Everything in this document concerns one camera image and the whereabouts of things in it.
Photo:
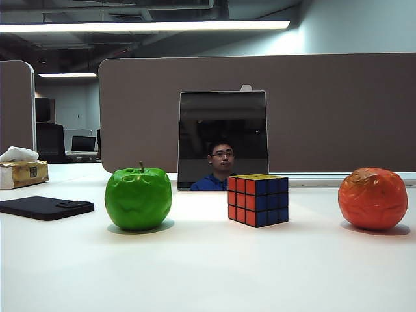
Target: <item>white tissue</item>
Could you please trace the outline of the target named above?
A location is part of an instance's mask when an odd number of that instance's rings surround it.
[[[8,150],[0,155],[0,163],[7,163],[10,161],[37,161],[39,154],[28,148],[17,148],[11,146]]]

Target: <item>mirror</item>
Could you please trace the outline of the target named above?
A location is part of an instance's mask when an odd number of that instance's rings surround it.
[[[177,172],[178,191],[226,191],[225,176],[268,174],[265,92],[182,92]]]

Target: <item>man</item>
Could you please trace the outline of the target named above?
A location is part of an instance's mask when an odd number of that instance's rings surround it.
[[[227,140],[219,140],[210,144],[208,152],[207,159],[213,172],[192,184],[190,190],[227,190],[228,177],[234,165],[233,148]]]

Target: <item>black phone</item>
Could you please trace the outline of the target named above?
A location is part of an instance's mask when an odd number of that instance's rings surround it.
[[[51,221],[94,211],[89,201],[60,200],[41,196],[0,201],[0,212]]]

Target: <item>ceiling light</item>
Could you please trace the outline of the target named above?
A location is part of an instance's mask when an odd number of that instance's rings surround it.
[[[186,21],[149,23],[0,24],[0,33],[213,31],[285,29],[290,21]]]
[[[96,73],[39,73],[43,78],[97,77]]]

